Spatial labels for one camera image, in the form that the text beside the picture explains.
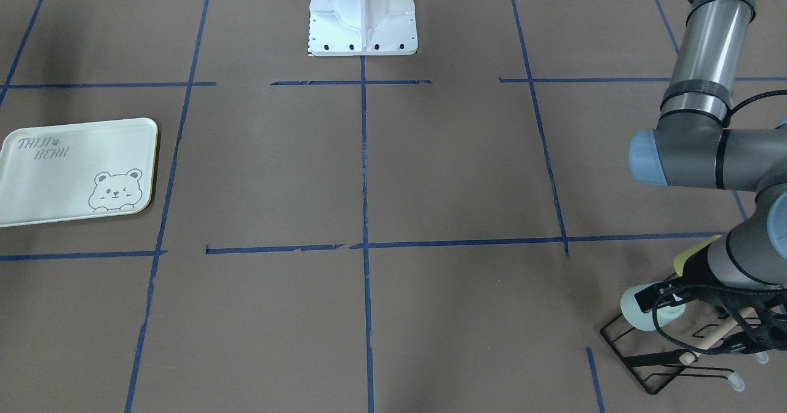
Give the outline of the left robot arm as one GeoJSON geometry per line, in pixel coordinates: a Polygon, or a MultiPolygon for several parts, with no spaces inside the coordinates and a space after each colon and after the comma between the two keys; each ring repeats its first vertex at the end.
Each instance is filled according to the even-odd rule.
{"type": "Polygon", "coordinates": [[[690,0],[686,32],[652,130],[628,153],[640,183],[755,192],[756,209],[728,233],[677,260],[676,278],[629,289],[622,312],[642,330],[661,332],[683,304],[724,309],[740,327],[719,346],[676,345],[696,354],[785,350],[785,123],[730,129],[757,97],[732,101],[732,87],[757,0],[690,0]]]}

